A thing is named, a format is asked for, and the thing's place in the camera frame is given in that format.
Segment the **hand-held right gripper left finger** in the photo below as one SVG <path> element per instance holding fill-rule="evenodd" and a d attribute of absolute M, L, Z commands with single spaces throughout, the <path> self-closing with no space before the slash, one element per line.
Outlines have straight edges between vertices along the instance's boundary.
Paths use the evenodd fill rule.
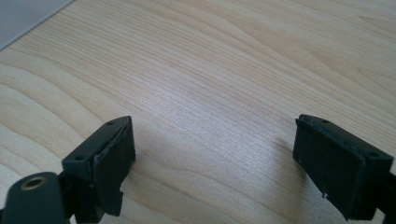
<path fill-rule="evenodd" d="M 135 161 L 132 119 L 106 122 L 62 160 L 65 182 L 77 192 L 78 223 L 97 223 L 120 214 L 120 186 Z"/>

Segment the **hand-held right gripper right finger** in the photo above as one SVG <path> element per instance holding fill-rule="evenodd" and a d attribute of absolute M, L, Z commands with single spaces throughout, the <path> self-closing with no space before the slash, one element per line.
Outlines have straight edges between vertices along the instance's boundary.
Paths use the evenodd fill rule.
<path fill-rule="evenodd" d="M 394 158 L 326 119 L 300 115 L 293 158 L 347 220 L 394 219 Z"/>

